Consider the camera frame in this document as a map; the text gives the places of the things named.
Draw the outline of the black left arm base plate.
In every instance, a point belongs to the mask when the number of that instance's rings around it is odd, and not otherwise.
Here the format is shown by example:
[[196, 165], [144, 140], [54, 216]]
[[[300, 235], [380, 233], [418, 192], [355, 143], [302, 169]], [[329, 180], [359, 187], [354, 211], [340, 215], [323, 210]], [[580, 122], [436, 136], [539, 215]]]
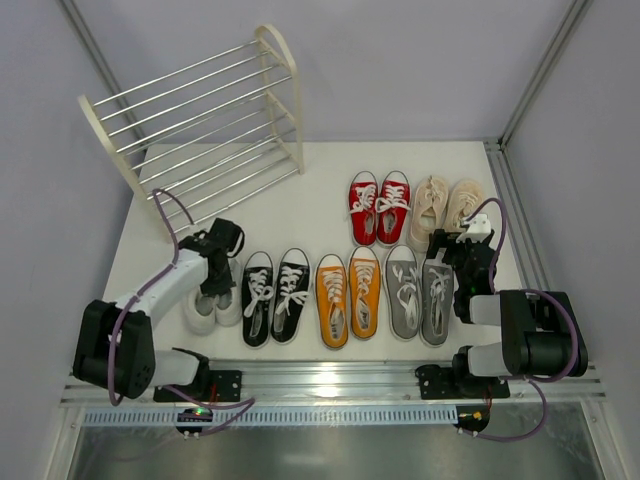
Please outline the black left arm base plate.
[[240, 370], [208, 370], [189, 385], [172, 388], [201, 403], [238, 402], [242, 387]]

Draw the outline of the black canvas sneaker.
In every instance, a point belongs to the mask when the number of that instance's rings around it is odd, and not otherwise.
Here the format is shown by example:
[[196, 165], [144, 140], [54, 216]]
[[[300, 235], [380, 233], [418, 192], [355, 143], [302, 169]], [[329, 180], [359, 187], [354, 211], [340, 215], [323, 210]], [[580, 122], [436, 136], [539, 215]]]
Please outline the black canvas sneaker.
[[300, 248], [287, 250], [278, 267], [271, 336], [286, 344], [295, 337], [302, 310], [309, 297], [311, 266]]
[[241, 282], [242, 335], [250, 348], [259, 348], [269, 337], [274, 268], [264, 251], [253, 253], [247, 260]]

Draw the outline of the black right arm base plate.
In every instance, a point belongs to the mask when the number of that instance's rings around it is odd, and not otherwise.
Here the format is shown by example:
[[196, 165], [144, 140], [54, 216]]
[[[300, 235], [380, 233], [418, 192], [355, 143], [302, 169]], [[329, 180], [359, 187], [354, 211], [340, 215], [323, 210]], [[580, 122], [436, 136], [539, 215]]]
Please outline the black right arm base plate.
[[422, 400], [507, 399], [510, 389], [497, 377], [475, 377], [453, 367], [422, 365], [415, 369]]

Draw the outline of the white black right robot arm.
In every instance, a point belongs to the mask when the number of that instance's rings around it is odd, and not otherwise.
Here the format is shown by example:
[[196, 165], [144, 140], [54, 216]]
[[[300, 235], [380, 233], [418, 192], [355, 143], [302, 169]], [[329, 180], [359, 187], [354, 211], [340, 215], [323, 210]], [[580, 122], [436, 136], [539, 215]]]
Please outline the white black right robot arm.
[[498, 341], [465, 345], [441, 370], [449, 389], [467, 398], [508, 393], [500, 381], [526, 377], [554, 382], [581, 377], [588, 367], [588, 351], [571, 302], [560, 291], [492, 289], [495, 250], [491, 233], [477, 236], [431, 234], [423, 263], [424, 327], [434, 339], [444, 337], [446, 314], [466, 325], [495, 327]]

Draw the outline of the white sneaker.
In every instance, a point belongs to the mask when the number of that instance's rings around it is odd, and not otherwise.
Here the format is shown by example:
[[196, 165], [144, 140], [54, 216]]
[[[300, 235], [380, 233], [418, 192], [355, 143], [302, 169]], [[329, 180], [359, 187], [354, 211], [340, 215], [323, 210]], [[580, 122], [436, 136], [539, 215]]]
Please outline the white sneaker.
[[232, 285], [231, 288], [218, 297], [215, 319], [222, 327], [232, 327], [242, 319], [241, 300], [241, 276], [242, 268], [239, 262], [232, 258], [229, 260]]
[[183, 299], [181, 305], [184, 323], [191, 333], [208, 336], [213, 332], [216, 324], [216, 302], [213, 297], [203, 295], [197, 287]]

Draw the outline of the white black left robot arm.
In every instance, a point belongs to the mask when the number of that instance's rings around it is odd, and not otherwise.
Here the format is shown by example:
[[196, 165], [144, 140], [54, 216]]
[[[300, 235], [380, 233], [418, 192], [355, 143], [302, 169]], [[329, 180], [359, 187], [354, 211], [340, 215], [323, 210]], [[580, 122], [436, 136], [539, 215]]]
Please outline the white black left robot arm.
[[138, 290], [116, 301], [90, 302], [81, 320], [73, 376], [106, 389], [113, 404], [136, 399], [149, 388], [157, 401], [208, 399], [213, 388], [208, 358], [180, 347], [157, 349], [154, 330], [182, 305], [192, 331], [210, 334], [220, 298], [236, 285], [232, 265], [243, 246], [241, 227], [218, 218], [209, 230], [178, 242], [171, 262]]

